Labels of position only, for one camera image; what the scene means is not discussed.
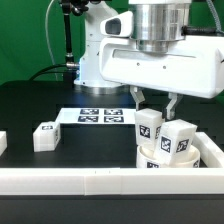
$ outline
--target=white container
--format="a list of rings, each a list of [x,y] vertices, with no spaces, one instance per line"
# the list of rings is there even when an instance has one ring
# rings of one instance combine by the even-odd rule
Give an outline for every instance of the white container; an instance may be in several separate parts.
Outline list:
[[[207,167],[224,168],[224,153],[207,134],[195,133],[192,144],[200,150],[201,159]]]
[[[190,146],[188,151],[188,156],[185,161],[173,163],[171,165],[166,165],[162,161],[156,159],[153,156],[153,151],[148,152],[147,156],[144,153],[144,148],[138,146],[137,148],[137,168],[199,168],[200,166],[200,151],[194,147]]]

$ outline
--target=cube with marker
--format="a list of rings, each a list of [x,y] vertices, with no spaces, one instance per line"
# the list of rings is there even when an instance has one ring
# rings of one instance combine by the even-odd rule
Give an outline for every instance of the cube with marker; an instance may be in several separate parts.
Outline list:
[[[135,112],[135,131],[137,145],[146,151],[154,150],[164,119],[162,113],[152,109]]]
[[[183,120],[163,123],[154,157],[167,165],[188,161],[196,129],[196,125]]]
[[[53,151],[61,139],[58,122],[43,122],[33,133],[34,151]]]

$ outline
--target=black table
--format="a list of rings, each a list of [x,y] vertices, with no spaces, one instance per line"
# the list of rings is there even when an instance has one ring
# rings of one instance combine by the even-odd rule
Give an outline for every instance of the black table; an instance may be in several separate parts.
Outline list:
[[[167,93],[144,90],[145,106],[162,110]],[[134,125],[62,125],[54,152],[33,152],[40,122],[62,107],[135,108],[129,93],[93,96],[62,82],[9,82],[0,87],[0,128],[8,148],[1,168],[135,167]],[[198,125],[224,148],[224,107],[184,97],[176,118]],[[1,223],[222,223],[223,195],[0,196]]]

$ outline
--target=green background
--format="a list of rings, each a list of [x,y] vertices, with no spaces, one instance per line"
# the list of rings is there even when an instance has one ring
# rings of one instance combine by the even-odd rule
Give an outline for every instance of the green background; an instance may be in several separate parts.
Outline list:
[[[1,0],[0,6],[0,84],[11,80],[28,80],[34,73],[51,65],[45,37],[45,14],[50,0]],[[222,24],[223,0],[214,0]],[[128,0],[109,3],[119,13],[125,11]],[[73,53],[78,60],[84,53],[84,19],[71,15]],[[193,3],[190,24],[214,26],[205,2]],[[63,63],[65,37],[62,10],[55,1],[49,16],[50,42],[56,63]],[[44,79],[55,79],[47,75]]]

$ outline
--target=metal cylinder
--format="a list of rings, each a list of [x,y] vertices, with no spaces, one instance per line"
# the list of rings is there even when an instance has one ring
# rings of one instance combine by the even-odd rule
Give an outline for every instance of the metal cylinder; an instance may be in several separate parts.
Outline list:
[[[188,25],[190,4],[130,5],[134,14],[131,38],[137,49],[166,52],[169,41],[184,39],[183,26]]]

